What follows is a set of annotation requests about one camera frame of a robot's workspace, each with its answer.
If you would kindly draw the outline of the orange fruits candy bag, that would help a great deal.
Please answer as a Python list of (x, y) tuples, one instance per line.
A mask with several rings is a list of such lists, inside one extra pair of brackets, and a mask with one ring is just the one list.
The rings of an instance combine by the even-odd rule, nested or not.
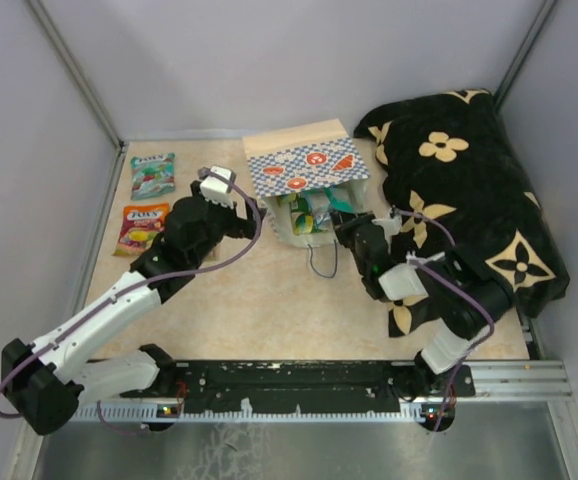
[(126, 206), (113, 255), (132, 257), (146, 251), (163, 230), (169, 212), (168, 203)]

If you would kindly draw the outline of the green mint candy bag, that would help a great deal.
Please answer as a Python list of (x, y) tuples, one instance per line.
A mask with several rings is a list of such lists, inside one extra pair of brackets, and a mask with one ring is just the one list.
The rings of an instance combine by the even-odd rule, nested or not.
[(327, 188), (324, 193), (328, 199), (331, 209), (345, 213), (355, 212), (350, 194), (345, 188)]
[(175, 190), (175, 154), (134, 156), (131, 161), (132, 200), (145, 200)]

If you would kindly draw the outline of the checkered paper bag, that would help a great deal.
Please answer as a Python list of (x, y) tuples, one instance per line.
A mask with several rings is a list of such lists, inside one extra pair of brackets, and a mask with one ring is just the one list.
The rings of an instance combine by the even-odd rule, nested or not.
[[(331, 119), (302, 126), (247, 135), (243, 138), (247, 165), (257, 197), (271, 217), (278, 240), (297, 248), (332, 244), (335, 235), (326, 224), (330, 208), (327, 188), (345, 188), (355, 212), (364, 209), (370, 171), (342, 122)], [(287, 207), (277, 199), (303, 194), (324, 233), (294, 235)]]

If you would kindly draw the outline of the green lemon candy bag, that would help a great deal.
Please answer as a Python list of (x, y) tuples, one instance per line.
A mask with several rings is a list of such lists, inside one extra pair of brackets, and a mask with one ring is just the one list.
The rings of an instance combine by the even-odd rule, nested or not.
[(282, 195), (277, 199), (278, 205), (287, 207), (290, 214), (290, 224), (294, 235), (324, 233), (326, 227), (316, 219), (307, 198), (303, 194), (292, 193)]

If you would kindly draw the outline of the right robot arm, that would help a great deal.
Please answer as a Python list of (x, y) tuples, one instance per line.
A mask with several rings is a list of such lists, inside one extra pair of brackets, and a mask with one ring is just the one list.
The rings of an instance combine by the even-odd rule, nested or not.
[(397, 263), (390, 238), (400, 226), (396, 214), (377, 218), (370, 212), (331, 213), (338, 243), (353, 256), (369, 296), (404, 306), (421, 302), (425, 316), (440, 326), (432, 340), (414, 358), (405, 397), (451, 392), (455, 370), (471, 352), (490, 338), (495, 323), (514, 306), (511, 287), (471, 250), (453, 240), (428, 258), (408, 253)]

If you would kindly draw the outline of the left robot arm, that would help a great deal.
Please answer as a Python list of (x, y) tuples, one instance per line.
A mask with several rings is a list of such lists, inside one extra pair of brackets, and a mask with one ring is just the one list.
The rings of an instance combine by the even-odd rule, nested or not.
[[(159, 308), (197, 275), (226, 237), (247, 240), (262, 233), (265, 212), (247, 198), (247, 215), (200, 194), (178, 200), (163, 230), (100, 298), (53, 331), (26, 344), (14, 339), (1, 354), (0, 398), (39, 435), (63, 427), (89, 404), (128, 392), (163, 397), (177, 384), (175, 362), (154, 344), (123, 357), (95, 362), (93, 354), (133, 321)], [(0, 410), (0, 418), (5, 417)]]

